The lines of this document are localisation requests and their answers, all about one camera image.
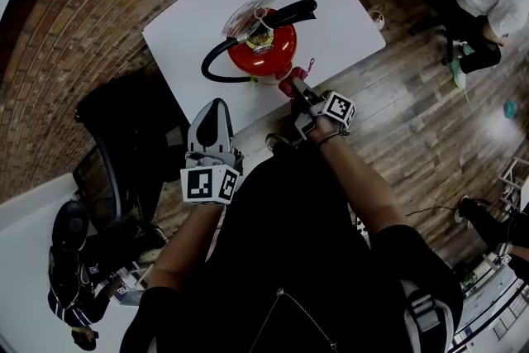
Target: metal chain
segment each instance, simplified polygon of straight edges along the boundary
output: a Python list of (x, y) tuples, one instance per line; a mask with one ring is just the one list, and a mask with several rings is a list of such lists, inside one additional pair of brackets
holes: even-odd
[(275, 293), (276, 294), (276, 299), (274, 301), (274, 304), (272, 305), (272, 308), (270, 309), (270, 311), (268, 312), (268, 315), (266, 316), (266, 319), (264, 320), (263, 322), (263, 325), (261, 326), (261, 328), (259, 329), (259, 333), (257, 334), (257, 337), (255, 338), (254, 340), (254, 344), (252, 344), (251, 348), (250, 348), (250, 353), (254, 350), (254, 347), (255, 347), (255, 344), (257, 343), (257, 340), (259, 340), (259, 337), (261, 335), (261, 332), (263, 331), (263, 329), (265, 328), (265, 325), (266, 325), (266, 322), (268, 321), (270, 315), (272, 314), (272, 311), (274, 310), (275, 308), (275, 305), (276, 303), (278, 302), (279, 298), (281, 296), (287, 296), (288, 298), (290, 298), (295, 304), (298, 305), (298, 307), (305, 313), (305, 315), (308, 316), (308, 318), (312, 321), (312, 323), (314, 324), (314, 326), (319, 330), (319, 332), (325, 337), (325, 339), (327, 340), (327, 342), (329, 343), (329, 345), (331, 346), (332, 350), (334, 350), (336, 353), (338, 352), (337, 350), (337, 347), (336, 347), (336, 343), (333, 343), (331, 341), (331, 339), (327, 336), (327, 334), (325, 332), (323, 332), (322, 328), (316, 323), (316, 321), (314, 321), (314, 318), (305, 310), (305, 308), (298, 303), (298, 301), (292, 297), (290, 294), (288, 294), (285, 289), (278, 289), (278, 291)]

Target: hair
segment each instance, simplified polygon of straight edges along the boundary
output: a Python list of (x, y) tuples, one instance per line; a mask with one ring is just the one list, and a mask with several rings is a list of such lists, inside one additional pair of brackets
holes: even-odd
[(77, 344), (79, 347), (81, 347), (83, 350), (85, 351), (96, 350), (95, 338), (90, 341), (85, 334), (83, 334), (82, 332), (77, 332), (77, 331), (72, 331), (72, 337), (74, 339), (74, 343)]

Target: black t-shirt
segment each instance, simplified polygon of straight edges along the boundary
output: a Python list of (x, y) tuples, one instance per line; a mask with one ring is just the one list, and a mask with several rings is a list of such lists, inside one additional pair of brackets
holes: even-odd
[[(309, 179), (318, 190), (307, 190)], [(401, 279), (447, 304), (457, 327), (459, 284), (415, 230), (386, 228), (370, 249), (324, 164), (274, 157), (237, 192), (188, 289), (145, 292), (121, 352), (147, 351), (153, 337), (159, 353), (248, 352), (254, 343), (253, 352), (332, 351), (331, 342), (337, 351), (410, 351)]]

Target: bracelet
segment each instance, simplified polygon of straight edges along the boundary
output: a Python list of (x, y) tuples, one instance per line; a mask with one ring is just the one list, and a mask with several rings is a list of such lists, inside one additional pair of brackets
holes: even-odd
[(349, 134), (350, 134), (350, 132), (348, 132), (348, 131), (335, 131), (335, 132), (332, 132), (331, 134), (327, 134), (325, 137), (323, 137), (321, 140), (319, 140), (319, 142), (317, 143), (316, 146), (318, 148), (320, 148), (324, 143), (329, 141), (334, 136), (348, 136)]

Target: black hose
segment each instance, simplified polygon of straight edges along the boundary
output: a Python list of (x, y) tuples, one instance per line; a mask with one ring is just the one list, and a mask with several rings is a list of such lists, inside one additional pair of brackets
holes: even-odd
[(221, 77), (220, 75), (213, 75), (209, 72), (209, 65), (219, 56), (224, 50), (228, 50), (230, 47), (239, 44), (237, 39), (228, 37), (226, 41), (223, 41), (220, 45), (213, 48), (211, 52), (207, 54), (202, 62), (202, 75), (211, 81), (217, 83), (247, 83), (251, 81), (251, 77)]

